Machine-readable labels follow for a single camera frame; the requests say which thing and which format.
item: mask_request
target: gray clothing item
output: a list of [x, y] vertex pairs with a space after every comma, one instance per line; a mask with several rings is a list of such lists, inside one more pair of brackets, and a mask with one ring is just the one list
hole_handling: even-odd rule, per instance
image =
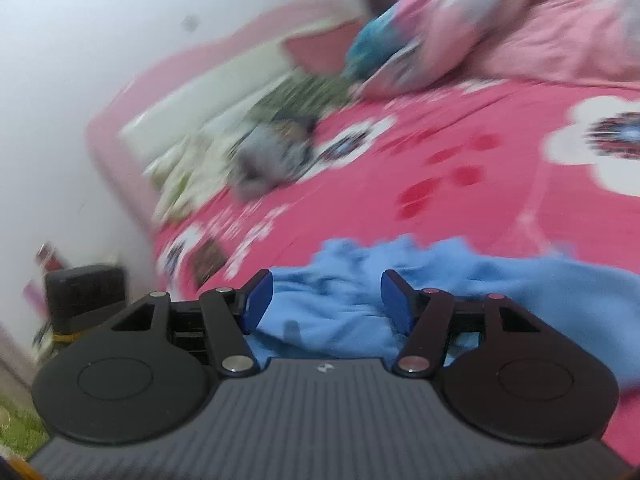
[[[284, 128], [304, 136], [288, 136]], [[312, 147], [310, 136], [294, 121], [258, 124], [236, 149], [229, 183], [243, 202], [256, 200], [299, 179], [312, 165]]]

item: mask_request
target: bed frame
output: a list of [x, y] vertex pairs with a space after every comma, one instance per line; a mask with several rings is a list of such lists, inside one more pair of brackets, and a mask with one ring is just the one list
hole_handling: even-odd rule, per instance
[[158, 194], [143, 169], [204, 123], [237, 123], [292, 70], [280, 49], [283, 39], [356, 17], [336, 0], [277, 7], [225, 39], [161, 61], [116, 95], [89, 123], [86, 140], [95, 164], [147, 233], [156, 227]]

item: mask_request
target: white wall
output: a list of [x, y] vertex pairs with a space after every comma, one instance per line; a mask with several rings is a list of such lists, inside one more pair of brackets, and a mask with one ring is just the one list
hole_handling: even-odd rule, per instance
[[287, 1], [0, 0], [0, 322], [22, 348], [39, 321], [21, 291], [44, 240], [75, 264], [117, 251], [134, 294], [153, 287], [145, 234], [88, 158], [88, 121], [148, 65]]

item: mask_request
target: blue fabric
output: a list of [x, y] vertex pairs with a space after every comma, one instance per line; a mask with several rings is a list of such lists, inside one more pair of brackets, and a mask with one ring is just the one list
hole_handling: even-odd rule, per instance
[[391, 7], [359, 32], [347, 52], [343, 73], [345, 78], [368, 79], [393, 54], [406, 46], [408, 42], [401, 39], [393, 24], [395, 12], [395, 7]]
[[558, 256], [484, 256], [461, 238], [425, 250], [408, 236], [372, 248], [329, 240], [308, 266], [271, 269], [273, 301], [258, 332], [248, 337], [258, 360], [392, 362], [404, 337], [383, 311], [380, 277], [386, 269], [415, 288], [466, 297], [501, 292], [603, 361], [621, 387], [640, 384], [640, 276]]

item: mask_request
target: silver screw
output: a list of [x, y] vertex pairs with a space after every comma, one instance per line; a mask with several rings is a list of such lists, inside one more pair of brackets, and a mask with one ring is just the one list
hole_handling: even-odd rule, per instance
[[407, 355], [398, 361], [401, 370], [409, 373], [423, 372], [429, 368], [430, 362], [419, 355]]
[[254, 366], [254, 360], [246, 355], [230, 355], [222, 359], [222, 367], [230, 372], [245, 372]]

